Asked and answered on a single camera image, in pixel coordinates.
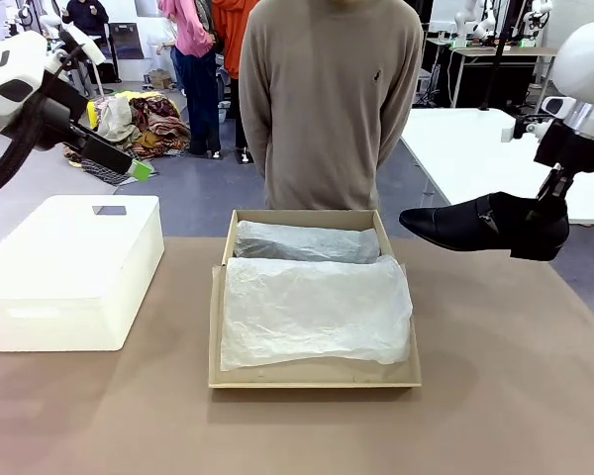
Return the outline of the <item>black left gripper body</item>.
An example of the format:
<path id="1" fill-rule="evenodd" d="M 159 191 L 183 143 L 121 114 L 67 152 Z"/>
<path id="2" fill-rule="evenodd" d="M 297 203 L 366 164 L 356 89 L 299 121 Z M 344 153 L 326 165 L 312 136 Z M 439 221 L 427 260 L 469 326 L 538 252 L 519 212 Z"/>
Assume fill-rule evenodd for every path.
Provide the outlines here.
<path id="1" fill-rule="evenodd" d="M 54 83 L 36 91 L 22 109 L 22 149 L 46 151 L 63 143 L 77 152 L 88 147 L 88 134 L 79 120 L 87 100 L 73 86 Z"/>

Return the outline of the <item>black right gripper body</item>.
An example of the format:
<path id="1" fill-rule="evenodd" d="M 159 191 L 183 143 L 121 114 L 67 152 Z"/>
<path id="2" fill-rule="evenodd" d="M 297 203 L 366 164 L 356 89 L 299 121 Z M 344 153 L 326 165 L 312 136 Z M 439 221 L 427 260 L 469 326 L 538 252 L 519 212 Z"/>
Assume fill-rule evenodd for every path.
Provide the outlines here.
<path id="1" fill-rule="evenodd" d="M 594 172 L 594 140 L 585 138 L 561 121 L 552 121 L 538 146 L 535 162 L 560 164 L 574 173 Z"/>

